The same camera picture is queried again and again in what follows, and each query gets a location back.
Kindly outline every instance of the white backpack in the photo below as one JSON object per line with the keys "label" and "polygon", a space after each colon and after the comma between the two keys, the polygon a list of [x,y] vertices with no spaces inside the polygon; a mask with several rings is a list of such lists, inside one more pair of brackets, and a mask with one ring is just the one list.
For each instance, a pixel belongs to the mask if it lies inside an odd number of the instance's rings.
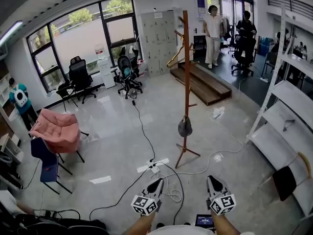
{"label": "white backpack", "polygon": [[14,98],[15,98],[16,104],[20,108],[23,107],[27,103],[28,98],[25,95],[25,93],[21,89],[19,89],[19,85],[16,86],[16,91],[13,90],[13,93],[14,93]]}

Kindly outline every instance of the dark hair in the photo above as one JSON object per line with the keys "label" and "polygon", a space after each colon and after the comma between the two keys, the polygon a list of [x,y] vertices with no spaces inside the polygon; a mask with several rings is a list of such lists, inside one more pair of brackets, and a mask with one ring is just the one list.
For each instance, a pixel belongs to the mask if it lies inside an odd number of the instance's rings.
{"label": "dark hair", "polygon": [[248,12],[247,10],[245,10],[244,16],[245,16],[246,18],[250,19],[251,14],[250,14],[250,12]]}
{"label": "dark hair", "polygon": [[15,83],[15,80],[14,80],[13,77],[11,77],[11,78],[9,79],[9,85],[12,85],[12,84],[14,84],[14,83]]}
{"label": "dark hair", "polygon": [[214,9],[214,8],[217,8],[217,7],[216,7],[215,5],[211,5],[211,6],[208,8],[209,13],[211,13],[212,9]]}

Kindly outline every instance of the coat rack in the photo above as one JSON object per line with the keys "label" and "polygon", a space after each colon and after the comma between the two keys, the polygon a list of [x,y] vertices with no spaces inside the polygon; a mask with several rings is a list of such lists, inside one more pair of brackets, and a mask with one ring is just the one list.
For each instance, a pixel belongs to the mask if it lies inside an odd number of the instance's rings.
{"label": "coat rack", "polygon": [[[167,63],[167,67],[170,68],[170,67],[174,66],[175,64],[177,64],[177,63],[179,63],[185,59],[185,116],[184,116],[184,118],[185,118],[185,117],[188,117],[189,107],[193,107],[193,106],[197,105],[197,104],[189,105],[189,94],[190,94],[190,88],[191,88],[190,83],[189,83],[190,82],[190,66],[194,65],[194,63],[191,64],[190,60],[189,60],[189,56],[191,56],[193,53],[189,54],[189,52],[191,51],[193,44],[190,44],[190,46],[189,46],[189,27],[188,27],[188,13],[187,13],[187,11],[184,10],[183,11],[183,18],[178,17],[178,19],[181,20],[181,22],[184,24],[184,34],[183,35],[175,30],[175,33],[177,35],[179,35],[181,40],[182,40],[182,47],[179,49],[178,53]],[[174,64],[171,64],[183,48],[185,48],[185,58],[179,60],[178,62],[175,62]],[[189,152],[200,157],[200,154],[187,148],[187,137],[184,138],[183,146],[178,144],[178,143],[176,145],[179,148],[181,148],[181,153],[180,153],[179,159],[175,165],[175,168],[178,167],[179,162],[181,160],[181,157],[186,151],[189,151]]]}

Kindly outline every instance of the person in teal shirt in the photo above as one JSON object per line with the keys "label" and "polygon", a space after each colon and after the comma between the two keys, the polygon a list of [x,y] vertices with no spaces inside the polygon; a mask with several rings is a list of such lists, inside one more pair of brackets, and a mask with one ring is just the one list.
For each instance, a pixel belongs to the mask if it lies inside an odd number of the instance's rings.
{"label": "person in teal shirt", "polygon": [[12,92],[10,92],[10,101],[15,104],[15,107],[18,109],[18,111],[19,111],[19,113],[20,113],[20,115],[21,115],[21,117],[25,123],[27,130],[30,131],[31,125],[30,125],[30,120],[28,118],[28,115],[34,120],[34,122],[36,122],[37,114],[36,114],[33,106],[31,105],[31,101],[28,98],[27,88],[24,84],[18,84],[19,89],[22,90],[25,93],[25,95],[27,96],[27,102],[22,107],[20,107],[19,105],[17,105],[17,103],[15,101],[15,97],[14,97],[14,91],[16,91],[17,84],[15,83],[15,80],[13,77],[10,78],[9,85],[12,88]]}

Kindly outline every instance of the fluorescent light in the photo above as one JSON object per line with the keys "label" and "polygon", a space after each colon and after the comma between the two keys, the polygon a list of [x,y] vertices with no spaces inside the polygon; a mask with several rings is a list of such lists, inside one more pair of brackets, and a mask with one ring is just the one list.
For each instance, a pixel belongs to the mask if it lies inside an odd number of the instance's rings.
{"label": "fluorescent light", "polygon": [[17,21],[9,28],[7,32],[0,38],[0,46],[23,24],[23,21]]}

